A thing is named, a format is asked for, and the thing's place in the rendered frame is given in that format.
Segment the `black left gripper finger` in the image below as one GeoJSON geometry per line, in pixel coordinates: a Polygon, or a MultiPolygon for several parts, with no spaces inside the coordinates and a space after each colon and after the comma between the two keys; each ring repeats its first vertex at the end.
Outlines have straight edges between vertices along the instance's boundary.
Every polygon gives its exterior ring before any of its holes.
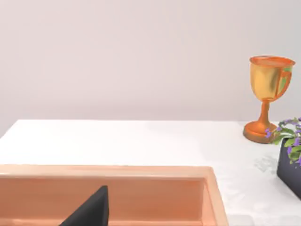
{"type": "Polygon", "coordinates": [[[101,186],[59,226],[108,226],[109,193],[101,186]]]}

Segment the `black plant pot purple flowers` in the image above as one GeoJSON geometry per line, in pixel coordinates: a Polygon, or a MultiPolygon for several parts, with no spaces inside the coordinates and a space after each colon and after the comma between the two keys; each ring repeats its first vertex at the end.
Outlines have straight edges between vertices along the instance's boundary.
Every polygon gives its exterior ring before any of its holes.
{"type": "Polygon", "coordinates": [[[281,145],[277,176],[301,200],[301,117],[283,120],[265,132],[270,143],[281,145]]]}

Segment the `gold trophy cup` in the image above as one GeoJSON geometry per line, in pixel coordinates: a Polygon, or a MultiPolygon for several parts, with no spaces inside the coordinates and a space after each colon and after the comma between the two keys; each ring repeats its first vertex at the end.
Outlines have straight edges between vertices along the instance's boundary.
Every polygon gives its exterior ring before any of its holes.
{"type": "Polygon", "coordinates": [[[267,144],[268,133],[276,126],[269,121],[269,105],[286,92],[295,62],[280,56],[253,56],[250,58],[251,88],[261,101],[259,119],[244,126],[243,135],[250,141],[267,144]]]}

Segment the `shallow salmon-coloured box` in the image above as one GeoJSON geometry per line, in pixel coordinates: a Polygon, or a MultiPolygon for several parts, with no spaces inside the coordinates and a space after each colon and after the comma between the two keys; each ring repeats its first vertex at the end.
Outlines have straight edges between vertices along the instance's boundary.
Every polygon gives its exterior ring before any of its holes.
{"type": "Polygon", "coordinates": [[[101,186],[108,226],[229,226],[208,166],[0,165],[0,226],[59,226],[101,186]]]}

